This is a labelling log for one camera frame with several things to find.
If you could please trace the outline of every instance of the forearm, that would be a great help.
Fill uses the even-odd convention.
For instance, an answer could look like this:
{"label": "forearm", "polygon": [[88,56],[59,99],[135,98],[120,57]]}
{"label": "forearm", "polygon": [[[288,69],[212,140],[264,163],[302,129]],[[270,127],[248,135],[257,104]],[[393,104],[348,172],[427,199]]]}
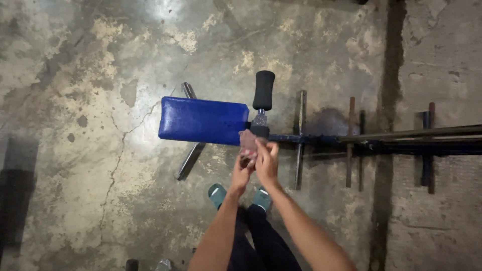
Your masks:
{"label": "forearm", "polygon": [[240,196],[239,192],[228,190],[189,263],[190,271],[225,271],[228,268]]}
{"label": "forearm", "polygon": [[280,212],[295,245],[313,270],[355,270],[343,249],[279,185],[266,189]]}

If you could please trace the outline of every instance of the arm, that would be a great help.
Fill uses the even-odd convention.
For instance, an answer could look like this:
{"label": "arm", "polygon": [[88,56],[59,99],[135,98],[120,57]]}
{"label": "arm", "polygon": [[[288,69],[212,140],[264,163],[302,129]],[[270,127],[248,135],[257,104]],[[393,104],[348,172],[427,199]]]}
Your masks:
{"label": "arm", "polygon": [[315,271],[353,271],[343,249],[319,227],[278,183],[278,145],[258,144],[256,174],[271,196],[296,247]]}
{"label": "arm", "polygon": [[189,271],[226,271],[228,269],[233,249],[238,200],[244,193],[252,172],[251,168],[241,168],[238,157],[232,174],[231,186],[189,263]]}

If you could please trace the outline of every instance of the foot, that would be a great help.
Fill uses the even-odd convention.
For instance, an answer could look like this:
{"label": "foot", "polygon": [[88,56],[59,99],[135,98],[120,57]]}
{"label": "foot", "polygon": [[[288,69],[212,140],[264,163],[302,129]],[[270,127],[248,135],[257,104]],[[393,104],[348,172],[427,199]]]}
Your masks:
{"label": "foot", "polygon": [[269,209],[271,202],[271,197],[269,196],[266,189],[263,186],[258,187],[258,190],[256,191],[256,194],[253,198],[253,204],[260,206],[266,212]]}
{"label": "foot", "polygon": [[226,189],[220,184],[213,184],[208,189],[208,197],[214,203],[216,209],[219,209],[226,196]]}

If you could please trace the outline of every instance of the black pants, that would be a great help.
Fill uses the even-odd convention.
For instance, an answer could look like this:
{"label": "black pants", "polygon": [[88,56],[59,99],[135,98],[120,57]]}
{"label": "black pants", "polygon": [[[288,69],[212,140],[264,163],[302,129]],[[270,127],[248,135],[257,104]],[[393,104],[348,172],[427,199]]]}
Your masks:
{"label": "black pants", "polygon": [[[246,238],[246,225],[253,237],[254,249]],[[252,204],[247,210],[238,209],[228,270],[301,271],[301,268],[283,238],[266,220],[265,210]]]}

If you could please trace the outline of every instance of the hand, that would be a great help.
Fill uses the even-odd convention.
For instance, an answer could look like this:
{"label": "hand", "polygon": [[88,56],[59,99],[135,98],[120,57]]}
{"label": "hand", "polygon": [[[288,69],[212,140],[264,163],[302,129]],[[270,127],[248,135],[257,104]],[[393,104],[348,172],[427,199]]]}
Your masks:
{"label": "hand", "polygon": [[234,163],[231,186],[228,191],[235,192],[238,196],[241,196],[246,189],[246,185],[249,182],[249,177],[251,176],[251,173],[253,173],[253,170],[253,167],[243,168],[241,166],[241,156],[238,155],[236,162]]}
{"label": "hand", "polygon": [[256,175],[261,184],[268,187],[279,186],[278,184],[278,144],[268,142],[264,146],[256,139],[258,145],[258,158],[256,160]]}

